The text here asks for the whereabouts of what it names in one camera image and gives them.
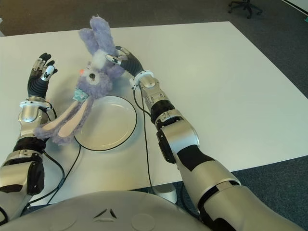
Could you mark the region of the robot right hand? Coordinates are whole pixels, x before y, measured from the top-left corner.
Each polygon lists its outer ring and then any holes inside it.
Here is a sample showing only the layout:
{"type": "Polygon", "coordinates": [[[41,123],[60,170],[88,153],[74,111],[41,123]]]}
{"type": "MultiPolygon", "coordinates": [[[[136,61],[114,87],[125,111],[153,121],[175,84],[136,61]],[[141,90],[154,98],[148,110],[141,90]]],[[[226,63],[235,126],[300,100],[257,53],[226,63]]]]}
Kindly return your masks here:
{"type": "Polygon", "coordinates": [[[116,46],[116,49],[123,52],[126,59],[107,54],[105,57],[108,61],[121,66],[134,77],[136,77],[140,72],[144,71],[140,61],[129,50],[121,46],[116,46]]]}

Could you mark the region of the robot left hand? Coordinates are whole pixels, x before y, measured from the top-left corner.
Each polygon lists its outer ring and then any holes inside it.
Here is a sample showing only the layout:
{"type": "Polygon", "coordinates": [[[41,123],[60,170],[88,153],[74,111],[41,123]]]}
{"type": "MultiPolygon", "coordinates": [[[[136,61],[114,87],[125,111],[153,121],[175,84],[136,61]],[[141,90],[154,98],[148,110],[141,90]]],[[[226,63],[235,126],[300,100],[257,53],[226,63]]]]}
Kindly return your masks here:
{"type": "Polygon", "coordinates": [[[58,71],[54,66],[55,61],[50,59],[51,55],[45,52],[35,61],[27,83],[29,97],[45,99],[49,80],[58,71]]]}

